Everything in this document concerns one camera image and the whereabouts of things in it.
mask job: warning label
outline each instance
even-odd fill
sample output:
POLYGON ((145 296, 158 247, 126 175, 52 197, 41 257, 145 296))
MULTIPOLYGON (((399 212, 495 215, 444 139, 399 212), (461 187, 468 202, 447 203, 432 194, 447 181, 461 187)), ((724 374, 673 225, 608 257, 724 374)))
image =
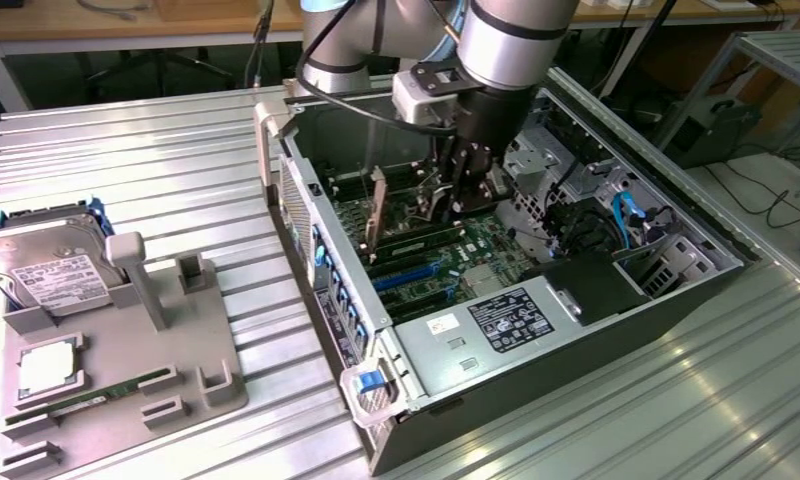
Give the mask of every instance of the warning label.
POLYGON ((16 268, 12 276, 46 309, 106 296, 106 284, 88 255, 16 268))
POLYGON ((499 353, 555 331, 524 288, 472 305, 468 311, 499 353))

